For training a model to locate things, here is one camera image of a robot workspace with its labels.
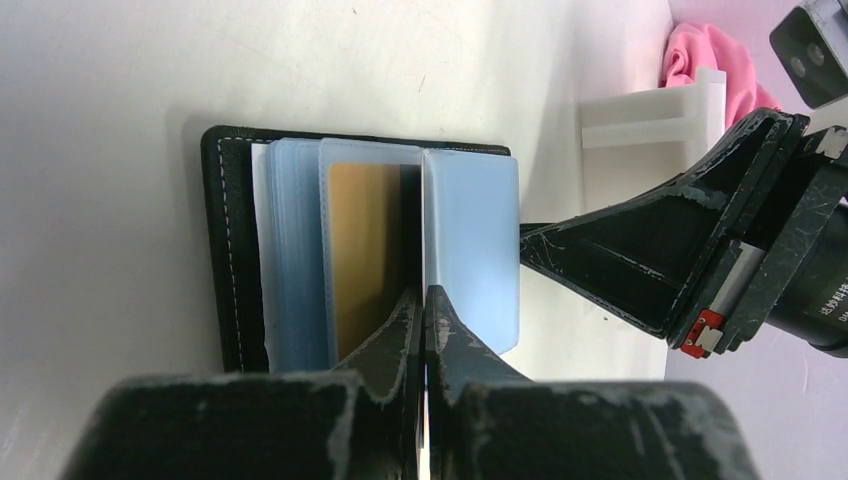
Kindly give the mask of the dark glossy credit card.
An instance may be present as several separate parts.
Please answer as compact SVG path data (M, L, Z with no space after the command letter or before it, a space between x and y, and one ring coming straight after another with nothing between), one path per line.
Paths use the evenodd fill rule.
M400 166L401 277L423 301L422 177L419 165Z

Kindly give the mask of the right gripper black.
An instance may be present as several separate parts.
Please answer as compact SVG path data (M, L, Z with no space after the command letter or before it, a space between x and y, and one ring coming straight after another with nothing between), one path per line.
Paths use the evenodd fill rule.
M844 359L847 129L757 109L645 193L521 224L520 261L694 358L768 324Z

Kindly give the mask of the black leather card holder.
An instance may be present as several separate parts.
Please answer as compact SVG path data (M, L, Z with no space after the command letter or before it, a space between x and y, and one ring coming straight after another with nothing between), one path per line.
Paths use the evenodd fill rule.
M332 368L432 285L484 345L517 345L506 147L218 125L200 152L226 371Z

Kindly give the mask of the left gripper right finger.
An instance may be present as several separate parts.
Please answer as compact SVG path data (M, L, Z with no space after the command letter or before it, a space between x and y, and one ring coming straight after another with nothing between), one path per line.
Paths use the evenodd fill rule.
M696 383L536 382L460 320L424 309L435 479L754 479L728 407Z

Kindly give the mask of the gold credit card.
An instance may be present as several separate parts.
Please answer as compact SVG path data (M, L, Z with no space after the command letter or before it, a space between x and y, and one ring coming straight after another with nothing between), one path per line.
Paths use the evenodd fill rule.
M403 290L400 203L399 166L329 167L333 320L341 359L383 325Z

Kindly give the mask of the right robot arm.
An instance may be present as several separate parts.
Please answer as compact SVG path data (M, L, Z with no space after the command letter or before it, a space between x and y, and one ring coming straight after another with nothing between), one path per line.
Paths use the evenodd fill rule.
M630 200L520 228L520 259L695 358L763 325L847 354L847 131L760 108Z

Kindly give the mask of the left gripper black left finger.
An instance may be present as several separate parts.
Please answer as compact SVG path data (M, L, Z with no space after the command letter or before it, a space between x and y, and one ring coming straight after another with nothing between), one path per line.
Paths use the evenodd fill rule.
M96 407L66 479L414 479L422 299L320 372L137 377Z

